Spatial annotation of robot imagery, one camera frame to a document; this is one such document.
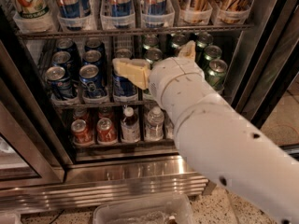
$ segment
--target white bottle cap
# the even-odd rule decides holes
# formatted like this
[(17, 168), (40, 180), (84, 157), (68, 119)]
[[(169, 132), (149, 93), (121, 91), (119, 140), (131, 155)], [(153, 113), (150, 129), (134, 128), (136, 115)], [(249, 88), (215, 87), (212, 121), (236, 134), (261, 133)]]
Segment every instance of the white bottle cap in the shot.
[(134, 110), (131, 107), (126, 107), (123, 113), (126, 117), (131, 117), (134, 114)]
[(155, 115), (159, 115), (161, 113), (161, 108), (159, 106), (153, 107), (152, 113), (154, 113)]

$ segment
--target floor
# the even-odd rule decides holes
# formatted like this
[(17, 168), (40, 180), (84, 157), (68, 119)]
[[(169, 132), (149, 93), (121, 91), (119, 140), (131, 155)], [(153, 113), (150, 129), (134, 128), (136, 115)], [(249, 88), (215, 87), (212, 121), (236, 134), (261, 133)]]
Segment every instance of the floor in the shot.
[[(299, 143), (299, 77), (278, 102), (262, 131), (277, 145)], [(189, 197), (195, 223), (275, 224), (264, 212), (223, 188), (208, 196)], [(96, 224), (96, 207), (22, 215), (23, 224)]]

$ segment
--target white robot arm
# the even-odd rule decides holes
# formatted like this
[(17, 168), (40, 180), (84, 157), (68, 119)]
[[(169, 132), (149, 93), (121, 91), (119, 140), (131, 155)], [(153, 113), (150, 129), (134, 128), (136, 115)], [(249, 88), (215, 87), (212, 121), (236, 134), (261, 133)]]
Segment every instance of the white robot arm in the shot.
[(195, 62), (168, 58), (156, 63), (149, 91), (175, 124), (175, 145), (195, 171), (277, 223), (299, 223), (299, 163), (237, 114)]

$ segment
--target beverage cooler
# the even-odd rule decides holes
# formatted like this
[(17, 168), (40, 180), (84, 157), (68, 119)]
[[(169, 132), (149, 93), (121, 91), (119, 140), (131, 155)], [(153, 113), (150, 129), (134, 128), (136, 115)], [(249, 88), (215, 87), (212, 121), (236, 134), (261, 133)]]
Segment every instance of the beverage cooler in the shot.
[[(153, 66), (194, 41), (198, 59), (208, 33), (227, 64), (213, 89), (258, 128), (299, 69), (298, 0), (0, 1), (2, 211), (215, 188), (179, 155), (149, 91), (118, 76), (115, 58)], [(296, 145), (281, 148), (299, 155)]]

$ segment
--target refrigerator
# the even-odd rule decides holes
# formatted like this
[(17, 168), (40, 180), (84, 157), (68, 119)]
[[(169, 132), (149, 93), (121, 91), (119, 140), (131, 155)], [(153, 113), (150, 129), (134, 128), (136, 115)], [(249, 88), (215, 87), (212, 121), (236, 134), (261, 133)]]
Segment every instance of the refrigerator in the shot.
[[(34, 213), (119, 203), (153, 193), (193, 196), (212, 192), (216, 185), (188, 165), (165, 130), (162, 140), (145, 140), (143, 114), (147, 105), (154, 105), (152, 100), (144, 99), (141, 90), (133, 101), (113, 99), (111, 60), (117, 48), (123, 47), (142, 58), (143, 35), (158, 35), (161, 46), (167, 46), (172, 34), (212, 34), (213, 43), (222, 49), (221, 58), (229, 64), (221, 95), (258, 128), (298, 73), (298, 0), (251, 0), (244, 23), (208, 21), (204, 25), (180, 22), (178, 1), (167, 0), (172, 3), (173, 25), (159, 28), (143, 26), (139, 1), (134, 0), (134, 23), (126, 29), (107, 29), (107, 0), (91, 0), (94, 23), (81, 31), (65, 30), (55, 2), (49, 0), (53, 30), (42, 33), (22, 31), (10, 0), (0, 1), (1, 211)], [(108, 101), (53, 102), (45, 73), (57, 40), (72, 39), (82, 57), (84, 42), (90, 37), (105, 43)], [(121, 140), (124, 105), (133, 105), (139, 116), (139, 142)], [(88, 108), (94, 122), (99, 107), (113, 107), (118, 142), (74, 145), (70, 126), (74, 109), (79, 107)], [(299, 155), (297, 145), (281, 148), (295, 158)]]

